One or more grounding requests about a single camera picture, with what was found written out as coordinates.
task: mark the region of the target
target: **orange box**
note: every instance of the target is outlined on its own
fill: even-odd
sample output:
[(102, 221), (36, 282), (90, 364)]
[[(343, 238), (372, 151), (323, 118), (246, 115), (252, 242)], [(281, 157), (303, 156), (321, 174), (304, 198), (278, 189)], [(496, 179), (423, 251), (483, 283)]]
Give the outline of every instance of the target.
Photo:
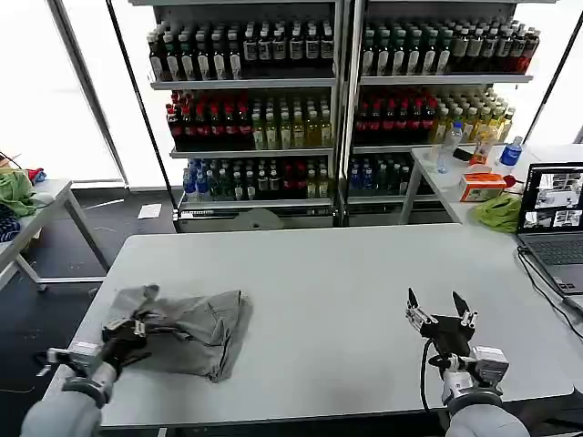
[(462, 191), (460, 202), (484, 202), (499, 196), (506, 182), (497, 173), (467, 173), (459, 183)]

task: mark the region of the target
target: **green cloth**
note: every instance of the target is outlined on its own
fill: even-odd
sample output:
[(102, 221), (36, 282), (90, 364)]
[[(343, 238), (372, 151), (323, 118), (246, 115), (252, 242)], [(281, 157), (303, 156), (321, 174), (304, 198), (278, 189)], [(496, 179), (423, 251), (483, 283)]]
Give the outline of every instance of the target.
[(493, 230), (516, 232), (521, 204), (519, 196), (502, 193), (475, 207), (472, 216)]
[(0, 203), (12, 209), (18, 217), (36, 211), (30, 200), (32, 191), (33, 184), (24, 171), (0, 172)]

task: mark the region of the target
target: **laptop screen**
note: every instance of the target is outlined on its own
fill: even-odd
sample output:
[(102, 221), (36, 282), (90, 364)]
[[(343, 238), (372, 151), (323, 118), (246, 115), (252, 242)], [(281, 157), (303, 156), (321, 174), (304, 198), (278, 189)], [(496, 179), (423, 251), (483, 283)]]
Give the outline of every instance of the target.
[(532, 164), (518, 232), (583, 230), (583, 163)]

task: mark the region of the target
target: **black wire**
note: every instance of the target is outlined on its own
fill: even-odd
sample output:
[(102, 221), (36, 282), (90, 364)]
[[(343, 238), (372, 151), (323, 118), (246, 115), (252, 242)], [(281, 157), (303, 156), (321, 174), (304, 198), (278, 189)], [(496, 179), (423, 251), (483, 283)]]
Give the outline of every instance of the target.
[(524, 267), (525, 272), (528, 275), (528, 278), (530, 279), (530, 282), (532, 283), (532, 286), (540, 293), (543, 295), (543, 297), (547, 300), (548, 304), (553, 307), (554, 310), (556, 310), (559, 314), (561, 314), (565, 320), (567, 321), (568, 326), (571, 328), (571, 330), (575, 333), (575, 335), (577, 335), (581, 340), (583, 340), (583, 334), (581, 334), (578, 330), (575, 329), (575, 326), (573, 326), (573, 323), (571, 322), (571, 319), (569, 318), (569, 316), (566, 314), (566, 312), (564, 312), (561, 308), (559, 308), (555, 302), (553, 302), (551, 300), (551, 298), (537, 285), (537, 283), (535, 282), (535, 279), (532, 277), (532, 275), (530, 274), (530, 271), (528, 270), (527, 264), (525, 263), (525, 261), (530, 265), (530, 267), (533, 268), (533, 270), (537, 273), (537, 275), (542, 278), (547, 284), (548, 281), (538, 272), (537, 269), (534, 268), (534, 266), (528, 261), (528, 259), (525, 257), (523, 250), (521, 250), (520, 248), (518, 248), (518, 260), (520, 261), (520, 263), (522, 264), (522, 267)]
[(421, 391), (421, 403), (423, 404), (423, 409), (427, 414), (429, 414), (429, 405), (427, 405), (427, 398), (425, 398), (425, 369), (427, 368), (427, 353), (429, 352), (429, 346), (432, 340), (428, 340), (423, 347), (423, 357), (421, 358), (421, 379), (419, 384), (419, 389)]
[(20, 167), (16, 161), (14, 161), (11, 157), (6, 155), (5, 153), (0, 152), (0, 157), (4, 157), (4, 159), (8, 159), (10, 162), (15, 164), (18, 168), (20, 168), (22, 170), (22, 167)]

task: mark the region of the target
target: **laptop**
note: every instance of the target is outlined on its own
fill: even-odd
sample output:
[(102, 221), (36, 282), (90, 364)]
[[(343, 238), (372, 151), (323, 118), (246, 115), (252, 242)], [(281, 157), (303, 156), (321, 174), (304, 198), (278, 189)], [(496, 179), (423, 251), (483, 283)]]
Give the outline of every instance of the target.
[(583, 305), (583, 162), (532, 164), (517, 236), (558, 293)]

